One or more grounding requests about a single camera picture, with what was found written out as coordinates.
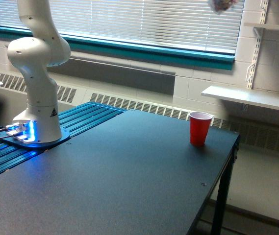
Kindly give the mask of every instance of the window sill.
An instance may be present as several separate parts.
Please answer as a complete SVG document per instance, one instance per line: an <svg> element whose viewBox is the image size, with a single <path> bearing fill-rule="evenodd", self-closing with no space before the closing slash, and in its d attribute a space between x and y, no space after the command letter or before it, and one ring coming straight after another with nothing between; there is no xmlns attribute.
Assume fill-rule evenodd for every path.
<svg viewBox="0 0 279 235"><path fill-rule="evenodd" d="M27 29L0 26L0 38L14 40L23 36L32 36L32 33ZM138 59L158 64L171 64L173 66L199 66L223 70L232 70L234 63L233 55L143 46L63 34L61 36L70 44L72 50L101 53L132 60Z"/></svg>

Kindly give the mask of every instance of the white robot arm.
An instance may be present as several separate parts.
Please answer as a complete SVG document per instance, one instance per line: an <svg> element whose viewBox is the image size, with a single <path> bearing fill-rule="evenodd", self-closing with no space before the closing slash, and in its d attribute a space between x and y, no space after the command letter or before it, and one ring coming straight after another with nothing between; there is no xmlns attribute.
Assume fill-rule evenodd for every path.
<svg viewBox="0 0 279 235"><path fill-rule="evenodd" d="M66 62L71 50L53 24L48 0L18 0L18 11L34 37L14 40L8 46L8 58L27 85L27 108L13 119L23 124L24 133L16 138L24 143L56 141L62 137L57 86L49 78L47 67Z"/></svg>

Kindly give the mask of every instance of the shelf bracket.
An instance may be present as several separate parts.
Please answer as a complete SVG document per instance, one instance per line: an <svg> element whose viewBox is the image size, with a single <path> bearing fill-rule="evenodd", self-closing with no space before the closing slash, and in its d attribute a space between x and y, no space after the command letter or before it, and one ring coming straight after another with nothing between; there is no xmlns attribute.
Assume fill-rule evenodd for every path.
<svg viewBox="0 0 279 235"><path fill-rule="evenodd" d="M248 104L243 104L242 111L246 112L248 110Z"/></svg>
<svg viewBox="0 0 279 235"><path fill-rule="evenodd" d="M260 24L265 24L266 22L268 4L269 4L269 0L260 1L260 7L262 9L260 22L259 22ZM247 68L247 74L246 74L247 89L250 90L253 89L253 85L254 85L254 77L255 77L256 67L258 64L258 57L259 57L259 51L261 47L261 40L263 36L263 29L254 27L254 32L256 33L256 44L254 48L254 55L253 55L253 60L251 65L249 65Z"/></svg>
<svg viewBox="0 0 279 235"><path fill-rule="evenodd" d="M262 38L263 28L254 27L254 32L257 35L257 37Z"/></svg>

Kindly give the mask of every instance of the window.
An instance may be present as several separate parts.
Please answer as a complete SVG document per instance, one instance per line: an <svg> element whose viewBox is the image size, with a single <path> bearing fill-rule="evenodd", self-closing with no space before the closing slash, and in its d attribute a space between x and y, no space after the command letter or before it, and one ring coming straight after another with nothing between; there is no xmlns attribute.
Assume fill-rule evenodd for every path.
<svg viewBox="0 0 279 235"><path fill-rule="evenodd" d="M61 34L235 54L244 0L218 16L207 0L50 0ZM0 26L24 28L16 0L0 0Z"/></svg>

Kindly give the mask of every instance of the red cup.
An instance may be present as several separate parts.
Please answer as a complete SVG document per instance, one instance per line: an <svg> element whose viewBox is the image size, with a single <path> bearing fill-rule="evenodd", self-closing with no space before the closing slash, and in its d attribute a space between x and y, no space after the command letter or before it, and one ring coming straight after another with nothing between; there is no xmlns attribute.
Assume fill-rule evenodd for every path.
<svg viewBox="0 0 279 235"><path fill-rule="evenodd" d="M203 146L213 115L203 112L191 112L189 117L190 143L195 146Z"/></svg>

